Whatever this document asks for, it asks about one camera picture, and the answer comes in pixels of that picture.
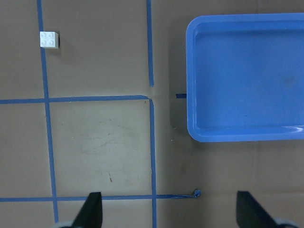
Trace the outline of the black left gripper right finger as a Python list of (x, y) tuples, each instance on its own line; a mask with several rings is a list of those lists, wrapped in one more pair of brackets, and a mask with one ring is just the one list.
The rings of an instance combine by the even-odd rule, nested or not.
[(277, 223), (248, 191), (238, 191), (236, 222), (239, 228), (276, 228)]

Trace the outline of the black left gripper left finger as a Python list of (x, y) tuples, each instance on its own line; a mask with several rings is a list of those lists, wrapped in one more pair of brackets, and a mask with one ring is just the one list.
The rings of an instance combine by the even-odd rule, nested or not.
[(73, 228), (101, 228), (103, 222), (101, 192), (91, 192), (72, 223)]

